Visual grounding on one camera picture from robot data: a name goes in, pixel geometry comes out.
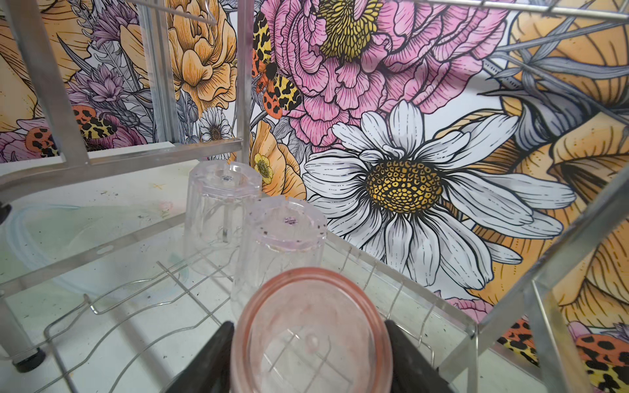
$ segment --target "metal frame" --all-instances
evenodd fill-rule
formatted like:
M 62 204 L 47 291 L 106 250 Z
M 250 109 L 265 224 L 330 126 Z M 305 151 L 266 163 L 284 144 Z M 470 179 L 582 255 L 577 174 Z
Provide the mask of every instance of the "metal frame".
M 147 34 L 150 43 L 147 44 L 149 57 L 152 63 L 155 80 L 152 82 L 156 103 L 158 108 L 162 129 L 158 134 L 166 139 L 172 140 L 176 127 L 176 112 L 174 111 L 174 95 L 172 94 L 172 76 L 169 76 L 167 53 L 165 54 L 164 32 L 159 31 L 165 28 L 163 16 L 155 10 L 165 11 L 179 16 L 188 17 L 203 23 L 215 25 L 216 21 L 211 15 L 208 18 L 201 18 L 183 13 L 178 10 L 167 8 L 161 5 L 159 0 L 129 0 L 131 3 L 141 6 L 141 13 L 144 15 L 145 23 L 155 28 Z M 528 11 L 532 13 L 542 13 L 548 16 L 572 16 L 580 18 L 600 19 L 621 25 L 629 23 L 629 15 L 625 14 L 625 9 L 629 0 L 625 0 L 618 12 L 595 11 L 588 9 L 576 9 L 558 7 L 557 1 L 552 1 L 547 6 L 520 3 L 502 3 L 499 1 L 487 0 L 428 0 L 429 3 L 472 6 L 481 8 L 504 9 L 509 11 Z M 75 184 L 92 179 L 100 179 L 112 175 L 134 172 L 137 170 L 149 169 L 161 165 L 183 162 L 194 158 L 207 157 L 228 152 L 240 152 L 238 159 L 246 162 L 250 147 L 250 115 L 251 115 L 251 53 L 252 46 L 252 24 L 238 24 L 238 85 L 237 85 L 237 135 L 238 138 L 223 140 L 212 143 L 198 145 L 183 145 L 172 148 L 162 148 L 140 153 L 118 154 L 104 158 L 90 159 L 83 144 L 82 138 L 75 131 L 76 123 L 65 93 L 64 82 L 58 72 L 57 61 L 52 52 L 48 35 L 40 18 L 39 10 L 35 0 L 0 0 L 0 5 L 6 13 L 7 20 L 11 25 L 11 31 L 18 43 L 23 56 L 26 68 L 31 75 L 31 81 L 38 96 L 38 103 L 52 129 L 55 141 L 58 143 L 64 162 L 53 165 L 35 167 L 20 170 L 0 177 L 0 204 L 7 204 L 15 199 L 34 192 L 44 191 L 54 187 L 67 184 Z M 245 21 L 253 15 L 253 0 L 243 0 L 238 8 L 238 20 Z M 373 268 L 370 272 L 365 287 L 374 272 L 385 272 L 391 278 L 396 279 L 401 286 L 398 295 L 404 287 L 411 288 L 424 299 L 433 304 L 433 308 L 444 311 L 454 320 L 464 326 L 469 338 L 462 341 L 458 347 L 439 366 L 440 374 L 452 381 L 463 370 L 468 368 L 468 391 L 478 391 L 478 357 L 488 348 L 495 345 L 495 340 L 506 331 L 511 324 L 527 314 L 535 335 L 538 346 L 540 364 L 542 366 L 543 379 L 557 392 L 577 392 L 585 391 L 587 377 L 581 369 L 581 364 L 577 362 L 578 357 L 574 345 L 570 339 L 567 328 L 563 324 L 557 302 L 552 296 L 551 289 L 559 280 L 567 275 L 596 245 L 622 220 L 629 215 L 629 202 L 626 195 L 629 194 L 629 168 L 623 169 L 616 178 L 599 194 L 599 196 L 588 206 L 586 211 L 575 221 L 575 223 L 564 233 L 559 241 L 551 247 L 546 254 L 536 263 L 507 293 L 507 295 L 494 307 L 487 318 L 475 324 L 469 317 L 454 308 L 447 302 L 438 298 L 429 290 L 423 288 L 416 282 L 412 282 L 399 272 L 383 265 L 377 260 L 373 260 Z M 135 233 L 136 238 L 121 238 L 108 243 L 114 245 L 114 249 L 129 245 L 138 241 L 143 236 L 152 236 L 159 231 L 163 231 L 177 225 L 182 218 L 180 216 L 167 220 L 167 223 L 159 223 L 145 228 L 144 232 Z M 330 235 L 330 241 L 341 245 L 345 243 L 337 236 Z M 84 253 L 70 257 L 64 261 L 57 262 L 48 267 L 30 272 L 22 277 L 0 284 L 0 320 L 11 321 L 11 311 L 6 306 L 4 299 L 7 296 L 37 285 L 44 280 L 54 278 L 60 274 L 68 272 L 73 268 L 91 262 L 98 255 L 96 252 L 103 246 L 88 250 Z M 369 260 L 368 256 L 361 254 L 360 250 L 350 247 L 345 259 L 347 263 L 350 255 L 362 260 Z M 164 278 L 170 277 L 177 281 L 168 269 Z M 395 304 L 395 299 L 388 315 Z M 98 314 L 93 307 L 93 303 L 86 299 L 92 312 Z M 202 307 L 207 316 L 205 319 L 213 317 L 213 312 Z M 0 326 L 0 330 L 20 329 L 19 323 L 8 326 Z M 23 358 L 36 348 L 28 340 L 28 336 L 15 334 L 18 337 L 13 344 L 9 344 L 9 357 L 14 360 Z M 46 335 L 47 342 L 51 343 L 51 336 Z M 425 345 L 422 342 L 423 333 L 420 333 L 418 345 Z M 7 349 L 6 340 L 2 344 Z M 63 378 L 68 379 L 68 372 L 64 371 L 62 362 L 58 360 L 62 369 Z

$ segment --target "cup rim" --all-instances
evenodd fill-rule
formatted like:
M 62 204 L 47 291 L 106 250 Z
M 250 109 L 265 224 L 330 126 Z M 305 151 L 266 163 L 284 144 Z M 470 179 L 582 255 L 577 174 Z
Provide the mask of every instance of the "cup rim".
M 236 325 L 231 343 L 231 389 L 234 393 L 258 393 L 248 359 L 249 342 L 253 321 L 270 296 L 285 286 L 315 280 L 333 285 L 343 291 L 363 312 L 374 338 L 374 381 L 365 393 L 385 393 L 391 390 L 393 357 L 389 333 L 376 307 L 365 292 L 346 277 L 319 267 L 301 267 L 287 270 L 267 281 L 249 300 Z

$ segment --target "flower stem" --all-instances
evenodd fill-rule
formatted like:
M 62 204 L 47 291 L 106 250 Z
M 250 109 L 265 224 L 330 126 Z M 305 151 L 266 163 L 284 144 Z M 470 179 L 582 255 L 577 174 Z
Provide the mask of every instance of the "flower stem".
M 257 126 L 258 123 L 261 122 L 262 119 L 264 119 L 265 117 L 267 117 L 266 111 L 260 112 L 258 116 L 256 116 L 255 119 L 253 119 L 253 121 L 251 122 L 251 130 L 253 131 L 253 128 Z

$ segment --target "yellow flower center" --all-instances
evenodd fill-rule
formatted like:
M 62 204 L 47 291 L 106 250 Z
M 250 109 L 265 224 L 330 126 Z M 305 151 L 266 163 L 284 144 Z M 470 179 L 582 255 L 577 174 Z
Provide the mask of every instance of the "yellow flower center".
M 253 157 L 253 168 L 262 175 L 262 182 L 264 184 L 271 184 L 273 180 L 273 169 L 271 169 L 268 157 L 260 153 L 256 154 Z
M 394 213 L 426 210 L 443 192 L 441 178 L 421 162 L 381 162 L 369 172 L 366 181 L 371 199 Z
M 354 16 L 355 0 L 321 0 L 319 14 L 325 19 L 328 38 L 321 46 L 327 57 L 351 61 L 362 53 L 378 30 L 376 18 L 382 8 L 378 0 L 367 0 L 362 14 Z

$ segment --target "daisy petal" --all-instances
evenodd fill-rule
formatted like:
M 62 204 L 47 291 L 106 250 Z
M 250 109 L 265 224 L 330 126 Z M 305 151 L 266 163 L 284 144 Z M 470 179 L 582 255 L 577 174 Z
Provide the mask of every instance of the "daisy petal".
M 337 123 L 332 126 L 332 132 L 341 140 L 343 147 L 347 150 L 361 152 L 375 148 L 374 144 L 356 126 Z
M 351 231 L 345 237 L 350 244 L 356 247 L 362 247 L 367 240 L 371 239 L 382 227 L 382 213 L 379 209 L 372 209 L 369 217 L 355 230 Z
M 413 221 L 409 253 L 411 278 L 427 287 L 435 283 L 439 268 L 439 238 L 422 220 Z
M 500 244 L 485 241 L 485 245 L 491 255 L 491 260 L 505 265 L 519 265 L 522 263 L 522 257 L 512 249 Z
M 463 288 L 483 289 L 493 272 L 489 250 L 482 240 L 436 206 L 426 212 L 424 219 L 439 237 L 443 270 Z
M 448 174 L 443 180 L 447 199 L 480 225 L 495 229 L 503 223 L 533 222 L 533 210 L 506 189 L 467 172 Z
M 514 238 L 551 239 L 559 235 L 564 229 L 564 226 L 553 217 L 533 210 L 533 222 L 530 224 L 517 226 L 501 223 L 500 225 L 494 226 L 492 229 Z
M 494 114 L 463 127 L 461 131 L 470 134 L 470 142 L 453 159 L 436 166 L 442 170 L 457 169 L 482 160 L 513 136 L 517 122 L 517 116 Z
M 540 180 L 524 174 L 491 175 L 476 170 L 471 172 L 513 191 L 533 209 L 562 209 L 577 199 L 569 186 L 558 182 Z
M 424 144 L 415 157 L 426 162 L 448 162 L 463 149 L 470 140 L 469 133 L 453 131 L 439 139 Z
M 384 156 L 378 150 L 365 150 L 359 155 L 359 158 L 370 165 L 375 165 L 378 161 L 384 160 Z
M 328 219 L 339 218 L 349 214 L 349 212 L 358 207 L 361 203 L 361 195 L 361 192 L 356 192 L 342 199 L 317 197 L 308 201 L 308 203 L 318 208 Z
M 384 227 L 369 239 L 367 243 L 362 247 L 362 250 L 375 259 L 382 260 L 384 258 Z
M 394 146 L 410 153 L 423 143 L 424 119 L 420 110 L 406 101 L 401 101 L 389 115 L 389 129 Z
M 405 155 L 404 150 L 396 149 L 396 148 L 391 147 L 389 145 L 383 145 L 382 146 L 382 151 L 385 152 L 385 153 L 388 153 L 393 158 L 402 158 Z
M 369 203 L 359 204 L 355 210 L 350 211 L 348 214 L 331 219 L 328 223 L 328 230 L 338 236 L 347 235 L 367 220 L 370 211 Z
M 404 272 L 412 237 L 413 227 L 411 223 L 403 216 L 395 214 L 385 229 L 384 244 L 387 265 L 400 273 Z
M 312 153 L 308 160 L 316 160 L 322 157 L 340 157 L 340 158 L 357 158 L 358 155 L 354 152 L 348 152 L 339 149 L 329 149 L 324 152 Z
M 364 180 L 354 178 L 344 183 L 330 183 L 317 179 L 311 174 L 302 176 L 304 184 L 311 191 L 330 199 L 343 199 L 364 189 Z
M 367 167 L 358 158 L 320 157 L 304 165 L 307 173 L 325 182 L 346 182 L 367 173 Z
M 377 112 L 365 112 L 360 119 L 360 128 L 369 141 L 378 149 L 390 145 L 387 124 Z

